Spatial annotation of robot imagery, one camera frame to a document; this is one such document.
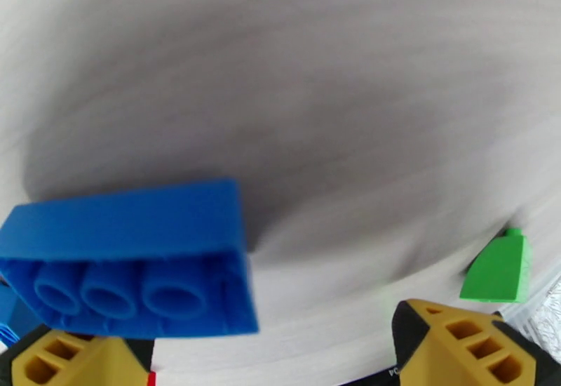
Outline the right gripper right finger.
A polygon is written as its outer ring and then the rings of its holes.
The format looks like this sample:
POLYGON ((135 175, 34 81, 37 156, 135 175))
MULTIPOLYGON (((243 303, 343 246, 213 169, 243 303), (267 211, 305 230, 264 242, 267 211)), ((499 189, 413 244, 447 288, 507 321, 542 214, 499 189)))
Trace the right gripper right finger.
POLYGON ((408 299, 391 328, 401 385, 560 384, 560 363, 498 313, 408 299))

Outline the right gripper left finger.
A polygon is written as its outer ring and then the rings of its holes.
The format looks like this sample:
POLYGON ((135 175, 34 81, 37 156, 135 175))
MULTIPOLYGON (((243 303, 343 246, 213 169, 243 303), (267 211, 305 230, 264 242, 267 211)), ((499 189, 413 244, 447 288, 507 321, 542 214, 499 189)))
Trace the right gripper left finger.
POLYGON ((153 385, 153 340, 40 325, 1 353, 2 385, 153 385))

